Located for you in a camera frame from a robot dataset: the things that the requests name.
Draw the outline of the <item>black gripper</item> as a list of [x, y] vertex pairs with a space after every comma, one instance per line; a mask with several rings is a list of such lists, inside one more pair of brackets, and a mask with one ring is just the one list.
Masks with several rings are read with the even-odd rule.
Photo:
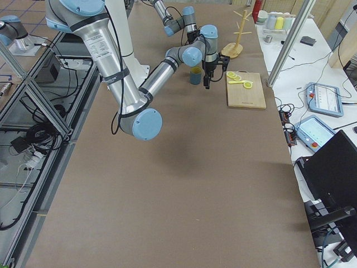
[[204, 87], [206, 89], [210, 89], [210, 81], [213, 81], [214, 77], [214, 70], [218, 65], [221, 65], [221, 76], [217, 81], [221, 80], [223, 77], [224, 72], [226, 72], [228, 64], [230, 61], [229, 56], [225, 56], [223, 54], [218, 54], [217, 58], [214, 61], [208, 62], [208, 61], [202, 61], [202, 68], [205, 72], [204, 74]]
[[187, 35], [186, 44], [192, 44], [195, 41], [195, 39], [198, 36], [200, 36], [200, 30], [194, 30], [194, 31], [188, 32], [186, 35]]

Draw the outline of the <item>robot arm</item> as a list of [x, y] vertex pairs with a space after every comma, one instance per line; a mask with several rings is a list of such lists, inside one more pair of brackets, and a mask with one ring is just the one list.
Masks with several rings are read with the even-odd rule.
[[200, 36], [200, 30], [196, 24], [195, 10], [193, 6], [186, 6], [182, 10], [182, 15], [178, 19], [174, 19], [169, 13], [163, 1], [154, 0], [149, 1], [157, 11], [161, 18], [164, 31], [167, 36], [173, 36], [175, 33], [185, 29], [187, 33], [188, 42], [191, 44], [195, 39]]
[[184, 29], [188, 45], [173, 47], [140, 86], [136, 86], [120, 50], [121, 37], [110, 33], [114, 11], [105, 1], [46, 1], [49, 28], [79, 36], [97, 65], [103, 81], [114, 95], [119, 108], [118, 128], [139, 140], [151, 140], [162, 127], [161, 114], [151, 107], [154, 96], [173, 76], [181, 64], [201, 64], [204, 87], [209, 88], [214, 70], [220, 65], [226, 71], [230, 58], [218, 52], [218, 29], [214, 25], [197, 27], [195, 11], [184, 7], [182, 16], [174, 19], [162, 1], [151, 1], [161, 18], [167, 36]]

